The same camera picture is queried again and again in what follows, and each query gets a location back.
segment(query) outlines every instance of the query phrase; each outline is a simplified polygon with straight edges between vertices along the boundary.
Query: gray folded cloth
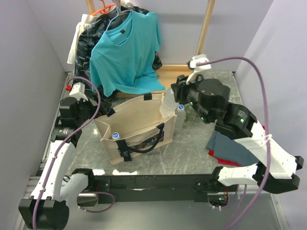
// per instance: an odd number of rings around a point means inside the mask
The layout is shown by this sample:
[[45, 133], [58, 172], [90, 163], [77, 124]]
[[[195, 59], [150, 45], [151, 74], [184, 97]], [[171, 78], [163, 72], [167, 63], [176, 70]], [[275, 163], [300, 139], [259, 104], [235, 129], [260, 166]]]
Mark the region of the gray folded cloth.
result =
[[241, 166], [249, 166], [259, 162], [244, 146], [217, 131], [213, 132], [206, 149], [213, 150], [214, 156], [217, 158], [232, 161]]

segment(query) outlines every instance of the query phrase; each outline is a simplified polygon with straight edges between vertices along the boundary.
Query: blue bottle cap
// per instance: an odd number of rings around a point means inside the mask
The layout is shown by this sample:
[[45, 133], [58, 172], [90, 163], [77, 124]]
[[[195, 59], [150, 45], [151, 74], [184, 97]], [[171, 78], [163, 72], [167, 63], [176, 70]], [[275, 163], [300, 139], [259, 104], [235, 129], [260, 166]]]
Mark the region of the blue bottle cap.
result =
[[118, 133], [113, 133], [113, 134], [112, 134], [112, 138], [114, 138], [114, 139], [119, 138], [119, 134], [118, 134]]

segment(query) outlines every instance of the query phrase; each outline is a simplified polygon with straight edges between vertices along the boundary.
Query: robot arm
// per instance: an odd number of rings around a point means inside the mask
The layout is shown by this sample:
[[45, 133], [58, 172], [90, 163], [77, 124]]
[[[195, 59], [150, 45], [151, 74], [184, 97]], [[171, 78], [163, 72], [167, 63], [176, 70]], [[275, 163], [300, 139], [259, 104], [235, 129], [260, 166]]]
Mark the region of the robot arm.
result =
[[188, 77], [178, 76], [171, 87], [175, 101], [191, 104], [204, 123], [214, 123], [215, 130], [243, 145], [258, 159], [259, 163], [247, 167], [216, 167], [212, 173], [212, 183], [220, 186], [234, 184], [260, 185], [267, 163], [267, 138], [271, 144], [270, 176], [264, 190], [283, 193], [296, 190], [299, 177], [295, 174], [303, 167], [304, 159], [287, 153], [271, 137], [266, 137], [264, 129], [256, 117], [243, 105], [228, 102], [230, 89], [217, 79], [204, 79], [197, 62], [204, 62], [204, 55], [193, 58], [188, 63], [194, 71]]
[[[97, 102], [97, 97], [90, 90], [87, 91], [83, 83], [74, 84], [72, 89], [68, 88], [67, 90], [70, 91], [70, 94], [69, 97], [60, 101], [60, 116], [52, 131], [49, 155], [40, 180], [30, 198], [22, 199], [19, 204], [19, 211], [29, 229], [33, 228], [32, 213], [34, 205], [42, 190], [43, 181], [53, 158], [56, 158], [56, 160], [36, 215], [36, 224], [39, 229], [64, 229], [68, 221], [69, 209], [77, 208], [78, 195], [82, 191], [95, 190], [95, 179], [91, 169], [76, 169], [70, 180], [62, 187], [63, 177], [75, 154], [75, 148], [82, 131], [80, 130], [73, 135], [63, 145], [56, 157], [54, 153], [62, 141], [92, 117], [97, 109], [97, 106], [94, 106], [88, 99], [89, 97]], [[105, 115], [110, 106], [110, 103], [102, 102], [97, 116]]]

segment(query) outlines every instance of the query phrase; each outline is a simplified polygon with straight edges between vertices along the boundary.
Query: orange clothes hanger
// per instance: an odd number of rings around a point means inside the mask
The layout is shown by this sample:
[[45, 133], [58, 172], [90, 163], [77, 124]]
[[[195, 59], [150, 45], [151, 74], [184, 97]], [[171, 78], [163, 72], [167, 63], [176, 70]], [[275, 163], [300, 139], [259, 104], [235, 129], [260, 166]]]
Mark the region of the orange clothes hanger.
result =
[[96, 12], [92, 13], [92, 16], [95, 16], [96, 14], [99, 14], [99, 13], [101, 13], [101, 14], [109, 13], [111, 11], [111, 8], [113, 6], [116, 6], [116, 4], [114, 4], [114, 3], [106, 6], [104, 0], [100, 0], [100, 1], [102, 1], [103, 5], [104, 5], [103, 8], [101, 8], [101, 9], [97, 10]]

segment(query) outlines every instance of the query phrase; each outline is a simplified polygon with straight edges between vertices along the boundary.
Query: black garment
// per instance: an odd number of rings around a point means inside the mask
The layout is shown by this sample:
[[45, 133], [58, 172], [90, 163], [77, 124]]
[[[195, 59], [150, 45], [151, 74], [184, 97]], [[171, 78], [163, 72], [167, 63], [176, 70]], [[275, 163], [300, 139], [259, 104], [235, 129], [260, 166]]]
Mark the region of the black garment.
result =
[[[128, 8], [121, 7], [121, 10], [127, 10]], [[134, 6], [133, 8], [130, 8], [133, 11], [147, 14], [149, 11], [139, 8], [137, 6]], [[92, 54], [92, 49], [95, 47], [95, 45], [98, 43], [99, 39], [101, 38], [102, 34], [106, 30], [106, 27], [108, 26], [109, 22], [112, 18], [116, 16], [117, 12], [116, 9], [111, 11], [108, 14], [103, 14], [100, 17], [97, 18], [96, 22], [91, 24], [83, 33], [79, 36], [79, 41], [77, 45], [77, 52], [76, 52], [76, 60], [75, 60], [75, 70], [74, 75], [79, 77], [87, 78], [88, 80], [91, 80], [91, 74], [90, 74], [90, 58]], [[122, 24], [129, 14], [124, 14], [119, 17], [117, 17], [115, 20], [112, 21], [112, 23], [109, 26], [109, 29], [114, 29], [118, 27], [120, 24]], [[160, 58], [157, 54], [155, 54], [155, 58], [153, 61], [153, 69], [157, 70], [160, 67], [162, 67], [162, 63]], [[110, 97], [105, 97], [103, 94], [103, 87], [99, 86], [98, 90], [100, 92], [100, 96], [102, 99], [111, 101], [115, 98], [118, 91], [114, 91], [113, 94]]]

